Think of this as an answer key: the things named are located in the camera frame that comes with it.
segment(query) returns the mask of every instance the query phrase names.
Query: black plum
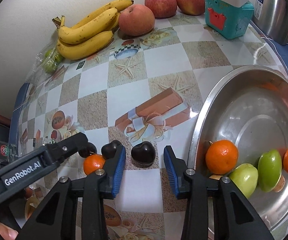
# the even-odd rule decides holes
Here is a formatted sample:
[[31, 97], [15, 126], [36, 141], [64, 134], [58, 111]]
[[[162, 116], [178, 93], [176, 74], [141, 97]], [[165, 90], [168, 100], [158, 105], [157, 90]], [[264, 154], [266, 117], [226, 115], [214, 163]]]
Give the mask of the black plum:
[[115, 153], [116, 153], [116, 149], [119, 145], [122, 145], [122, 143], [118, 140], [113, 140], [108, 144], [105, 144], [102, 149], [101, 149], [101, 153], [102, 156], [105, 160], [114, 158]]
[[86, 149], [80, 150], [78, 152], [78, 154], [82, 157], [82, 158], [87, 158], [88, 156], [97, 153], [97, 149], [96, 146], [90, 142], [87, 143], [87, 147]]
[[131, 155], [136, 164], [147, 168], [153, 164], [156, 152], [154, 146], [150, 142], [145, 141], [134, 146]]

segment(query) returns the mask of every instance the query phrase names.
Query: table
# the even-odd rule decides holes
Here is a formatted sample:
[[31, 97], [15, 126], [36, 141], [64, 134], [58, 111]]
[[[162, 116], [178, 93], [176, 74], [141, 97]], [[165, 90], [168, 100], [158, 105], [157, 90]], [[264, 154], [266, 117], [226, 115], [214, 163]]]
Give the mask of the table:
[[[119, 213], [122, 224], [108, 227], [110, 239], [180, 239], [186, 201], [171, 192], [163, 149], [171, 145], [178, 158], [187, 160], [198, 113], [211, 89], [233, 69], [257, 64], [288, 79], [279, 57], [251, 25], [244, 36], [228, 41], [205, 24], [204, 15], [178, 12], [156, 20], [155, 29], [141, 37], [116, 32], [107, 48], [65, 61], [52, 78], [30, 85], [20, 114], [19, 152], [25, 155], [77, 132], [85, 133], [98, 153], [118, 139], [126, 148], [125, 171], [119, 195], [104, 204]], [[54, 129], [58, 111], [65, 125]], [[149, 168], [131, 160], [132, 146], [143, 140], [151, 141], [157, 153]], [[45, 196], [61, 176], [85, 177], [83, 160], [74, 154], [34, 186]], [[79, 201], [76, 239], [81, 209]], [[287, 227], [288, 217], [273, 231], [275, 238], [282, 239]]]

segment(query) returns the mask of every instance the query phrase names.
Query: red apple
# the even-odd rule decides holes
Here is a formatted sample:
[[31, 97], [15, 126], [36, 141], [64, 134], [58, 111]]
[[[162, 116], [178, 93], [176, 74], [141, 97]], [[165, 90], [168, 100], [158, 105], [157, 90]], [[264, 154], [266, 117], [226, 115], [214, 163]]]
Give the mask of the red apple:
[[139, 36], [148, 33], [154, 28], [155, 17], [153, 12], [141, 4], [133, 4], [121, 12], [118, 25], [122, 32], [130, 36]]
[[205, 0], [176, 0], [177, 6], [183, 13], [200, 15], [205, 13]]
[[150, 8], [155, 18], [168, 18], [176, 14], [176, 0], [145, 0], [145, 6]]

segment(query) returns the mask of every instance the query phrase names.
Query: white wall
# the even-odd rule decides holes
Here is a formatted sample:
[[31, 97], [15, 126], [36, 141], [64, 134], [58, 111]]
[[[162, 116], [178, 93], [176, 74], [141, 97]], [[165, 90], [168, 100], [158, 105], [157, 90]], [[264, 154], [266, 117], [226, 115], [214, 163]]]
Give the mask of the white wall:
[[3, 0], [0, 4], [0, 114], [11, 118], [35, 55], [56, 37], [52, 18], [71, 26], [111, 0]]

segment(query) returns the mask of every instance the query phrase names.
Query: metal bowl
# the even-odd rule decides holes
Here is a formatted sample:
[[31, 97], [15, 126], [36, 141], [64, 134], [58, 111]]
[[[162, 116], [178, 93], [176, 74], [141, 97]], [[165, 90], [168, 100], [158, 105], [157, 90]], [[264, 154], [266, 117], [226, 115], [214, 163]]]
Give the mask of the metal bowl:
[[[188, 154], [188, 167], [205, 176], [209, 141], [227, 139], [239, 150], [237, 165], [257, 165], [271, 149], [288, 148], [288, 82], [262, 66], [243, 66], [223, 77], [207, 97], [196, 121]], [[255, 190], [249, 201], [270, 230], [288, 214], [288, 174], [282, 191]], [[214, 239], [212, 201], [209, 201], [209, 237]]]

